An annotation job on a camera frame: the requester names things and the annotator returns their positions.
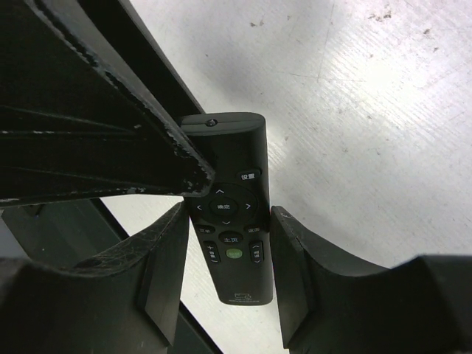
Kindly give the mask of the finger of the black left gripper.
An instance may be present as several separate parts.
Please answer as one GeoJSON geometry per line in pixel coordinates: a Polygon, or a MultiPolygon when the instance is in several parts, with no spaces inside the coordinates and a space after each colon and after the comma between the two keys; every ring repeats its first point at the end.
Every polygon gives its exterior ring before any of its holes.
{"type": "Polygon", "coordinates": [[[201,107],[130,1],[1,3],[1,205],[209,192],[201,107]]]}

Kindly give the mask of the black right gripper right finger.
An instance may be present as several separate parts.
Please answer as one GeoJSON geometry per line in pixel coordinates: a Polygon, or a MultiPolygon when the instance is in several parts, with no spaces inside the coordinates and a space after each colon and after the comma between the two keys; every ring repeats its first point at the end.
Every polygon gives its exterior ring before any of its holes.
{"type": "Polygon", "coordinates": [[[357,257],[271,210],[282,344],[290,353],[469,353],[471,258],[417,256],[394,268],[357,257]]]}

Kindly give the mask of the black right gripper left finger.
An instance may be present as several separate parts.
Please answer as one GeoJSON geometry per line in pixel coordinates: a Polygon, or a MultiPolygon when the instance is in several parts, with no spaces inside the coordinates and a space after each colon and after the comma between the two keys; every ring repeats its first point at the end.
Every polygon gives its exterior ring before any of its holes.
{"type": "Polygon", "coordinates": [[[165,353],[176,332],[189,216],[175,204],[73,268],[1,260],[3,353],[165,353]]]}

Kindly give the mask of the black remote control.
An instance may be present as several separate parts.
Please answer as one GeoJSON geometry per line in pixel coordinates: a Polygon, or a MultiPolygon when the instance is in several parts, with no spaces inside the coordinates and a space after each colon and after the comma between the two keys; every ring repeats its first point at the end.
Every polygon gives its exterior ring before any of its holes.
{"type": "Polygon", "coordinates": [[[181,129],[215,171],[209,193],[186,198],[219,300],[273,299],[266,120],[256,113],[196,114],[181,129]]]}

